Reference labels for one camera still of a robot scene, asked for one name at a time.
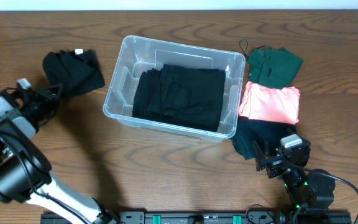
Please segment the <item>dark green garment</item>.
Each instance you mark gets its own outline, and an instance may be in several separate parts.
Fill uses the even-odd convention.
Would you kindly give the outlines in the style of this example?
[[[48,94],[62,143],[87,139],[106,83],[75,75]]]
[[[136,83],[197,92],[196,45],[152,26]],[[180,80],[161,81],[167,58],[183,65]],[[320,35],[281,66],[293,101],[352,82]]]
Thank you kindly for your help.
[[[239,41],[239,47],[250,65],[249,81],[267,88],[289,87],[303,64],[302,58],[283,47],[261,45],[246,54],[248,41],[245,39]]]

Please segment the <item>small black garment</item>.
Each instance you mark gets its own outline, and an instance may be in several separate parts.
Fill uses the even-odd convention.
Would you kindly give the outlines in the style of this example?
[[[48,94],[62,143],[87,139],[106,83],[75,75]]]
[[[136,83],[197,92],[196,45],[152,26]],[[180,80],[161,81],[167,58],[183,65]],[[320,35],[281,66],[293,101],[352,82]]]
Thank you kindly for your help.
[[[89,49],[81,54],[74,51],[50,52],[42,62],[51,85],[62,85],[62,96],[84,95],[105,86],[96,52]]]

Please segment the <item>large black garment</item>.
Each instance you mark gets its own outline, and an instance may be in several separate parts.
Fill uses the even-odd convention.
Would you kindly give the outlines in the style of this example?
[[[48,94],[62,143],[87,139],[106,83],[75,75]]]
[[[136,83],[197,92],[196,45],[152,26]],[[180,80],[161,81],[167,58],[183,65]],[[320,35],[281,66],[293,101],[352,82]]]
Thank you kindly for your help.
[[[226,73],[219,69],[165,64],[140,76],[132,116],[216,132],[221,119]]]

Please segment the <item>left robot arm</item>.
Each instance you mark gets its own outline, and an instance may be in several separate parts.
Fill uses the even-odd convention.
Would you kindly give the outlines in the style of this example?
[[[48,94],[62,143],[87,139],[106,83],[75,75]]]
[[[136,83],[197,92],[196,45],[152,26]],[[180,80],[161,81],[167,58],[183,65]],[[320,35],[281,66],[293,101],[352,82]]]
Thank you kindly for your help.
[[[31,139],[57,113],[60,84],[32,88],[25,79],[0,91],[0,201],[46,208],[70,223],[119,223],[92,197],[63,183]]]

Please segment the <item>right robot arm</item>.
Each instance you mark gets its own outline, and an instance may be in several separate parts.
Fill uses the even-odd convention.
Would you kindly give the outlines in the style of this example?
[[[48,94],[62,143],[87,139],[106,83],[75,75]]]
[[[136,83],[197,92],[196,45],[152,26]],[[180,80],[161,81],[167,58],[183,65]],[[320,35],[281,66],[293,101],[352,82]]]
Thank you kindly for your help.
[[[283,180],[291,208],[277,212],[274,223],[333,223],[329,206],[334,202],[335,179],[321,169],[308,171],[311,144],[296,134],[280,140],[275,155],[266,153],[253,142],[256,170],[265,170],[267,177]]]

